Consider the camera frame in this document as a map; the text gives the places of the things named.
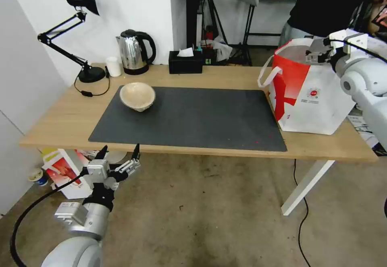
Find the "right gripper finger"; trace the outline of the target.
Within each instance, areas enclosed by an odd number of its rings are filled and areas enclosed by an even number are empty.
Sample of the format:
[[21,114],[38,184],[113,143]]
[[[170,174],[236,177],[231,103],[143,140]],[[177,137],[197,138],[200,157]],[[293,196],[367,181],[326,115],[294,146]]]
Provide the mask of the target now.
[[314,38],[309,47],[311,53],[325,53],[329,50],[329,47],[325,45],[325,38]]
[[305,52],[305,54],[305,63],[307,64],[326,64],[330,59],[328,52]]

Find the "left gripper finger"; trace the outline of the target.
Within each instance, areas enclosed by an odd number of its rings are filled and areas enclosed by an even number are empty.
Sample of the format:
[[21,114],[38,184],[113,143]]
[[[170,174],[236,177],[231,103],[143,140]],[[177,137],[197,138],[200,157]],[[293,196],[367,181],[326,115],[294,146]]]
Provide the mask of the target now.
[[140,168],[140,155],[140,144],[138,143],[132,152],[131,159],[116,169],[118,180],[126,180]]
[[104,160],[107,152],[108,152],[108,146],[105,145],[100,151],[96,153],[96,155],[94,156],[94,158],[92,158],[92,160]]

